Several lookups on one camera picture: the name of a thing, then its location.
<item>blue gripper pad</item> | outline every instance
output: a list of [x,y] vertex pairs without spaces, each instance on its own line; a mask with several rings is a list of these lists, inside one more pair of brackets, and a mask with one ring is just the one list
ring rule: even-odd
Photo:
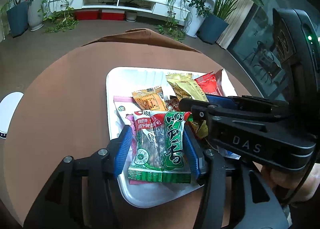
[[234,103],[234,101],[231,98],[211,94],[206,94],[206,96],[208,101],[212,104],[220,105],[222,108],[225,109],[238,109],[238,105]]
[[208,171],[206,161],[204,160],[203,150],[199,146],[190,127],[185,125],[182,135],[183,152],[185,153],[191,174],[195,179]]
[[132,129],[129,125],[125,125],[117,139],[112,139],[109,143],[111,155],[114,155],[113,175],[119,176],[123,170],[125,160],[129,152],[132,141]]

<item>green striped wrapper edge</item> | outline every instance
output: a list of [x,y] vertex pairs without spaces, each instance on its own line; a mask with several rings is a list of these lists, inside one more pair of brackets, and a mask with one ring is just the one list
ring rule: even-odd
[[140,170],[128,170],[128,178],[148,182],[190,183],[190,173],[162,173]]

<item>floor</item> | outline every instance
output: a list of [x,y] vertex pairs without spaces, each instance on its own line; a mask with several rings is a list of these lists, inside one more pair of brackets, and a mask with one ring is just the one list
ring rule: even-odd
[[[76,29],[67,32],[46,34],[43,27],[35,32],[27,31],[20,37],[8,36],[0,43],[0,101],[13,91],[24,92],[45,68],[76,47],[99,37],[123,33],[133,28],[150,28],[156,31],[156,24],[159,21],[146,18],[139,18],[137,22],[82,20]],[[224,67],[252,95],[260,95],[229,52],[217,44],[206,44],[198,38],[186,37],[183,43],[201,51]]]

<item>blue planter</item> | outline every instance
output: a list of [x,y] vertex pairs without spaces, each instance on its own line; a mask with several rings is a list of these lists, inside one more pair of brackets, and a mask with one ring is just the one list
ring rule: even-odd
[[199,29],[198,37],[209,44],[214,44],[229,24],[215,15],[205,18]]
[[28,3],[21,2],[7,11],[12,37],[22,35],[28,29]]

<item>brown tablecloth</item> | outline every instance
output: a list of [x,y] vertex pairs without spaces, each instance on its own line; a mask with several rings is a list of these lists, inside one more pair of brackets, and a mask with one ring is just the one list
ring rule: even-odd
[[[204,54],[149,29],[103,37],[50,65],[26,90],[4,144],[4,204],[21,224],[63,157],[90,156],[108,144],[105,83],[118,66],[203,73],[221,68]],[[249,94],[231,74],[229,78],[238,95]],[[113,199],[125,228],[186,229],[193,227],[201,193],[143,210],[127,204],[116,186]]]

